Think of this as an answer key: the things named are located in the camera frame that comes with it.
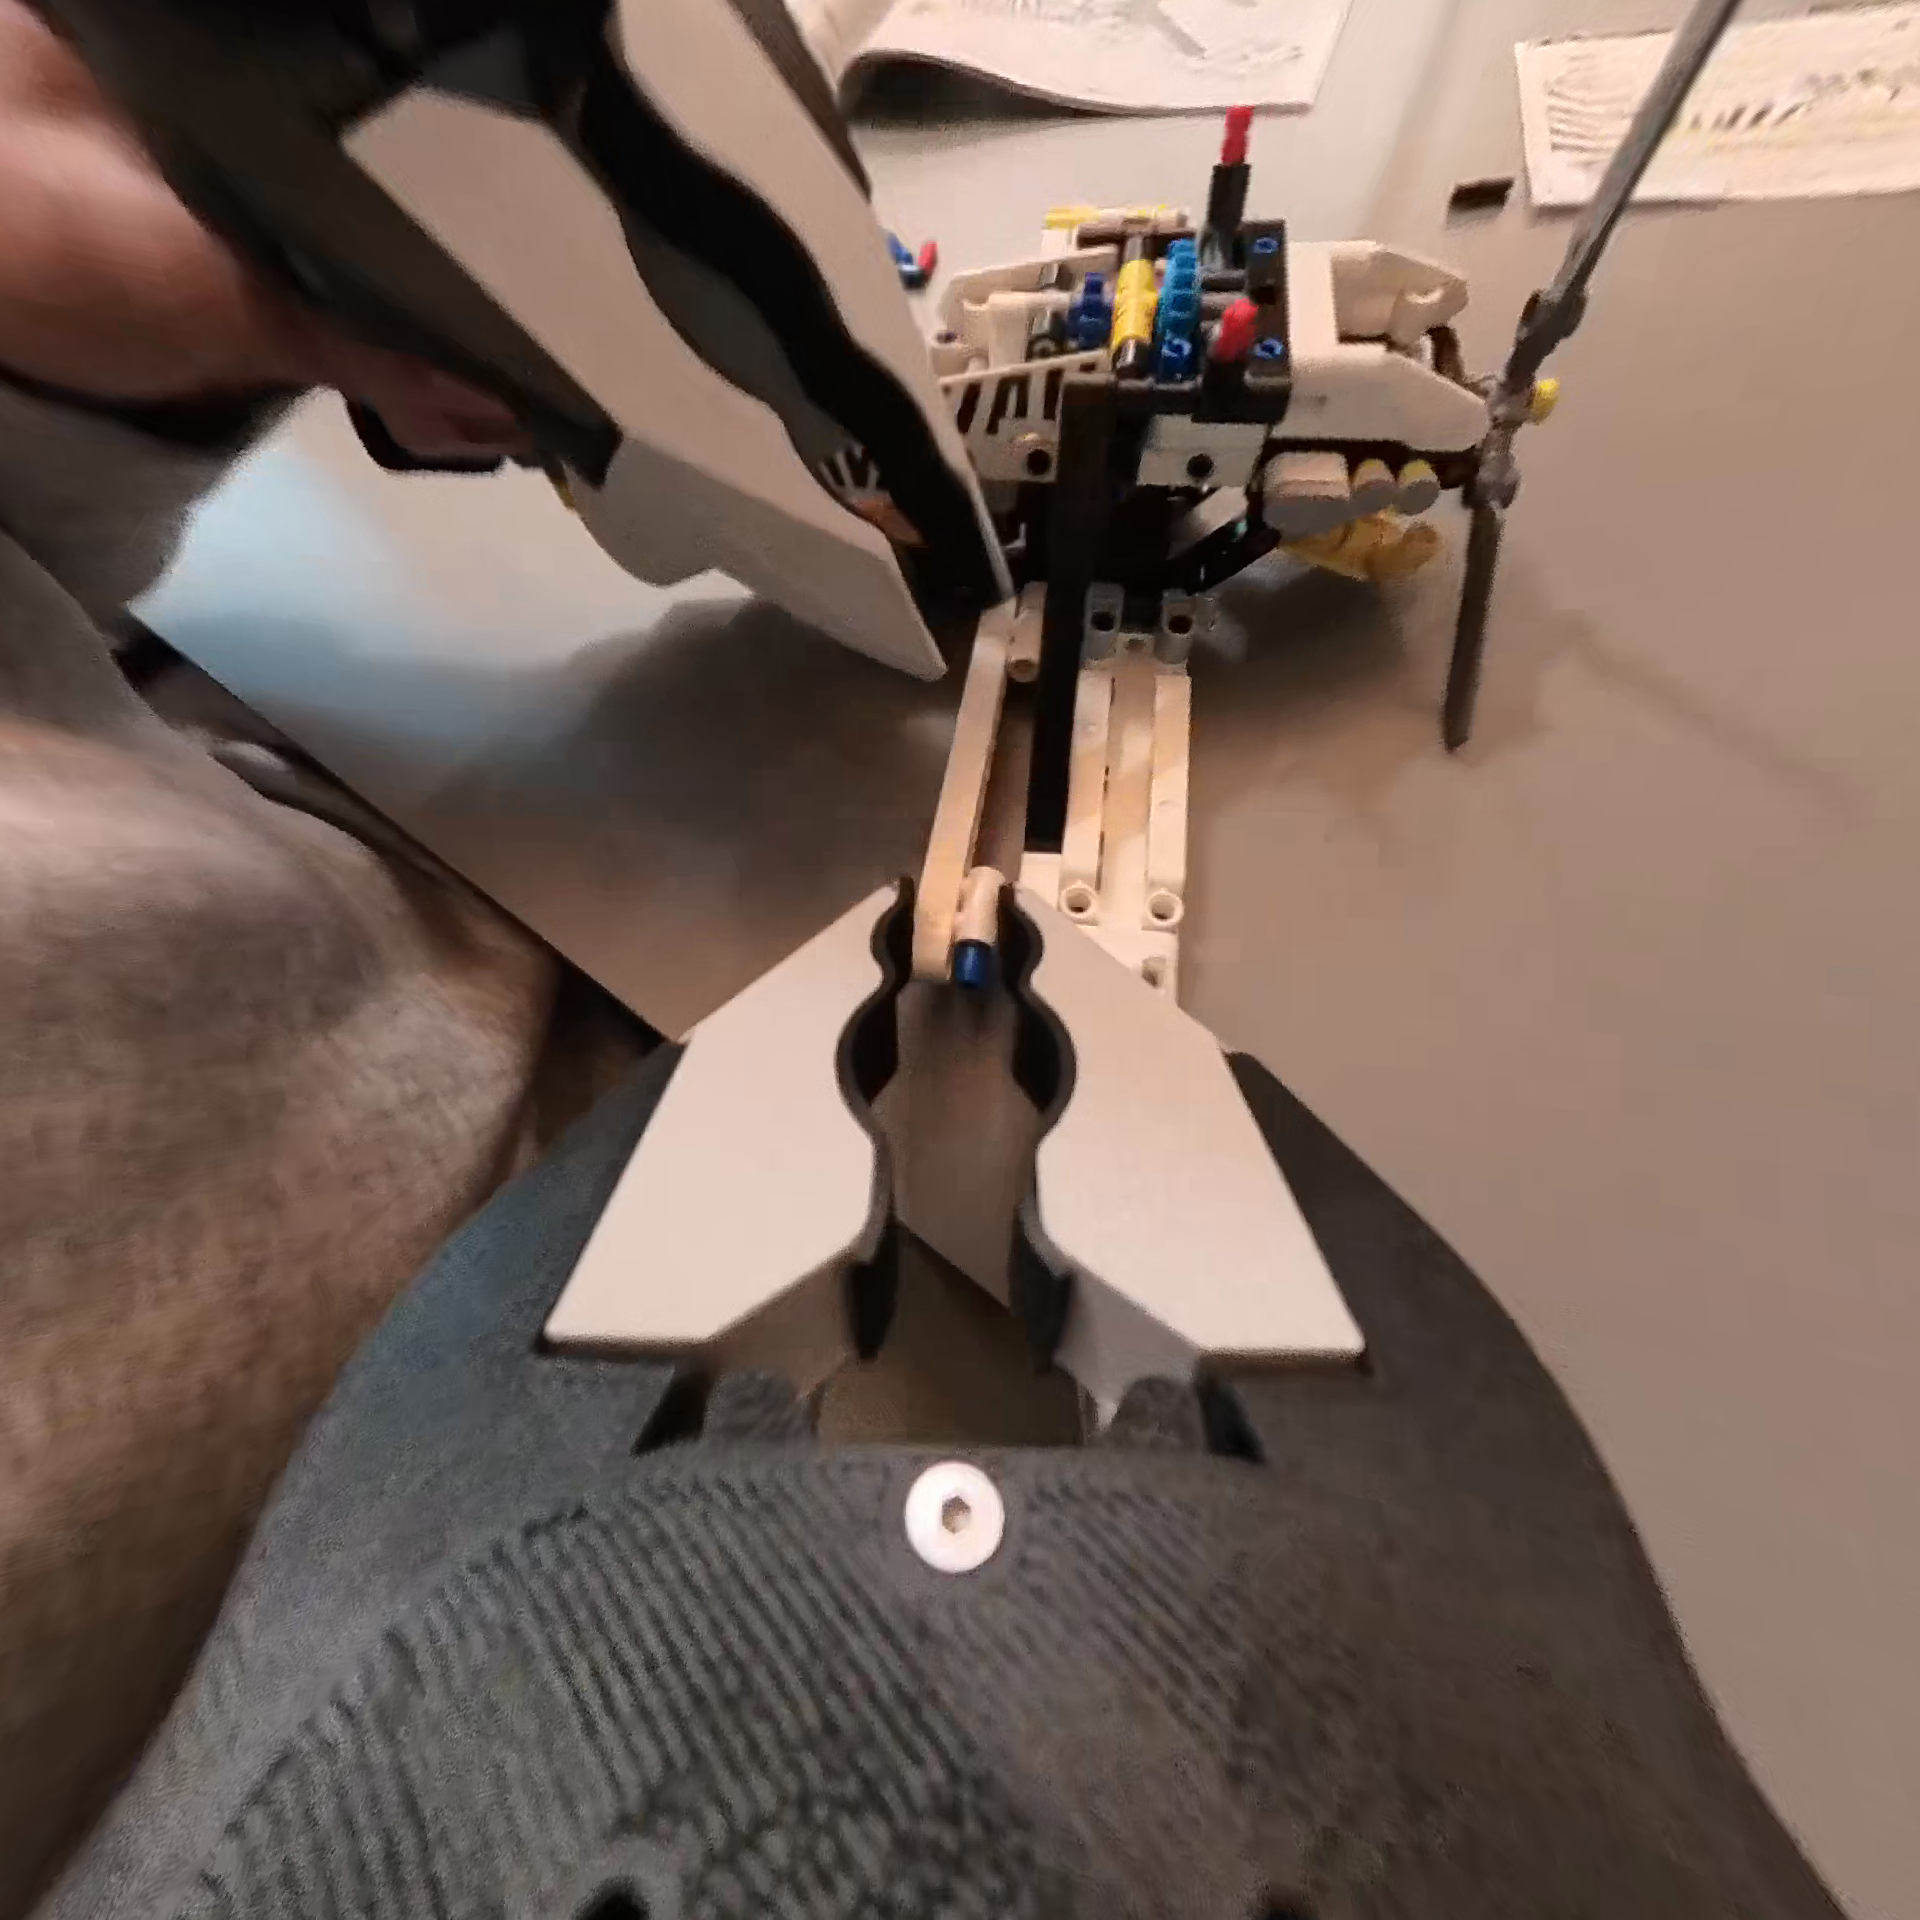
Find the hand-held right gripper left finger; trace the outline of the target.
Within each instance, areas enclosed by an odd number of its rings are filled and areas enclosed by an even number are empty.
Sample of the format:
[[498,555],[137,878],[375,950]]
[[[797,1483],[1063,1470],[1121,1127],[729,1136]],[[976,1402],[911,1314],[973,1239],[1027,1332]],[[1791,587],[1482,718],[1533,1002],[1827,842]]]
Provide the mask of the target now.
[[561,1352],[872,1359],[896,1316],[894,1155],[915,884],[896,880],[698,1021],[551,1314]]

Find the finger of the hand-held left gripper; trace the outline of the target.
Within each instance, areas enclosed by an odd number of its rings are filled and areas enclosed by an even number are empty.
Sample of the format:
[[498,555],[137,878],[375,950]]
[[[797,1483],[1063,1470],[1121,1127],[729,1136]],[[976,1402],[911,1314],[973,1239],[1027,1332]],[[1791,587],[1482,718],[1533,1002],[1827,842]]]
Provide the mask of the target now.
[[872,458],[944,587],[1000,604],[1011,578],[993,514],[786,5],[615,5],[615,52],[718,200],[694,216],[689,248],[713,248],[810,407]]
[[694,216],[718,210],[633,98],[615,37],[513,37],[523,82],[482,52],[347,134],[347,152],[614,419],[605,478],[569,469],[592,539],[633,578],[715,571],[920,680],[944,655],[899,543],[927,548],[873,460],[818,416]]

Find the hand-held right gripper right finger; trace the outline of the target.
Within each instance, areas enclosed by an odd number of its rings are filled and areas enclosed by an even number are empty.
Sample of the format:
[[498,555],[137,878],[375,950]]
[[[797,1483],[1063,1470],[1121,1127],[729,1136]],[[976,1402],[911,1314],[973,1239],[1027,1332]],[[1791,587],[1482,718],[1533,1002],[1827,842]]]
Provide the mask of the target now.
[[1031,888],[1001,901],[1014,1076],[1035,1123],[1011,1307],[1093,1431],[1146,1380],[1231,1386],[1365,1355],[1231,1054]]

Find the long white lego beam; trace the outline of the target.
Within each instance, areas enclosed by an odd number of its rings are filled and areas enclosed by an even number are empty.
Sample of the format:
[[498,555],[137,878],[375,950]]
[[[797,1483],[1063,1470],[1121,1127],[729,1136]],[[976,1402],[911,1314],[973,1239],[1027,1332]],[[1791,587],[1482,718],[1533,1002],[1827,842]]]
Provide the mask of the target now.
[[922,861],[913,974],[973,992],[993,986],[1006,876],[978,856],[1009,686],[1041,669],[1045,587],[985,612],[951,730],[944,779]]

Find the zebra striped lego airplane model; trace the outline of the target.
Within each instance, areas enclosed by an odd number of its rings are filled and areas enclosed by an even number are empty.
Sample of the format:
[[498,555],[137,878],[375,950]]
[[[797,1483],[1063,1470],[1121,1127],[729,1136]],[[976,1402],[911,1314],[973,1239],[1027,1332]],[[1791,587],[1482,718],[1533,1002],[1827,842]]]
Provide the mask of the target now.
[[[1001,899],[1031,888],[1176,996],[1192,655],[1218,590],[1271,558],[1401,578],[1438,548],[1449,498],[1467,532],[1438,733],[1449,755],[1471,746],[1519,437],[1552,411],[1545,366],[1735,13],[1690,7],[1494,374],[1461,356],[1471,285],[1449,267],[1246,214],[1242,108],[1200,222],[1073,212],[1041,255],[950,290],[933,366],[1006,510],[1014,599],[1045,587],[1041,669],[1009,686],[978,836]],[[984,992],[1001,974],[1000,924]]]

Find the person's left forearm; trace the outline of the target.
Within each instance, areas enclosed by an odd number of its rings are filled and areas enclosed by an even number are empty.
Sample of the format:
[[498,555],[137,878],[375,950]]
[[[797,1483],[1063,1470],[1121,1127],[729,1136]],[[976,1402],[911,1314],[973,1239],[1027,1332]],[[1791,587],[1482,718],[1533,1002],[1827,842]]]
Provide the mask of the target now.
[[5,539],[94,614],[153,587],[192,510],[301,390],[99,400],[2,374]]

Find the person's left hand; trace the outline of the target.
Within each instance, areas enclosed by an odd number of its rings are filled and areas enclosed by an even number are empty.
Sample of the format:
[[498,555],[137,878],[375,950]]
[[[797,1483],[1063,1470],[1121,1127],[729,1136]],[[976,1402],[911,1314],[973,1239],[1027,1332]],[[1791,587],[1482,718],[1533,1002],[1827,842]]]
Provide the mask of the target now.
[[2,359],[113,402],[335,390],[432,461],[528,450],[502,400],[257,276],[26,5],[2,5]]

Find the open instruction booklet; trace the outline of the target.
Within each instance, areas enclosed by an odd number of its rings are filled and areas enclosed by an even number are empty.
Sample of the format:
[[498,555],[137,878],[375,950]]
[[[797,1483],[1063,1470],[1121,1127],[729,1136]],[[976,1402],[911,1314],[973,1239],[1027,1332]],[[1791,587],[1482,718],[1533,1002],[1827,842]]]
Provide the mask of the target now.
[[925,66],[1034,103],[1102,115],[1303,111],[1350,2],[792,2],[851,95]]

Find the zebra striped sticker sheet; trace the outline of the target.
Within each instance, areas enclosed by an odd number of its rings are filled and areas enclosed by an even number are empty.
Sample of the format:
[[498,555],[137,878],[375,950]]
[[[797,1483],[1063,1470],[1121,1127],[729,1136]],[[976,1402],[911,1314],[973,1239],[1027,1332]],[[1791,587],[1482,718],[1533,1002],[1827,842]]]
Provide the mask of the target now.
[[[1515,46],[1527,191],[1594,196],[1670,32]],[[1718,42],[1637,204],[1813,200],[1919,188],[1919,5],[1741,19]]]

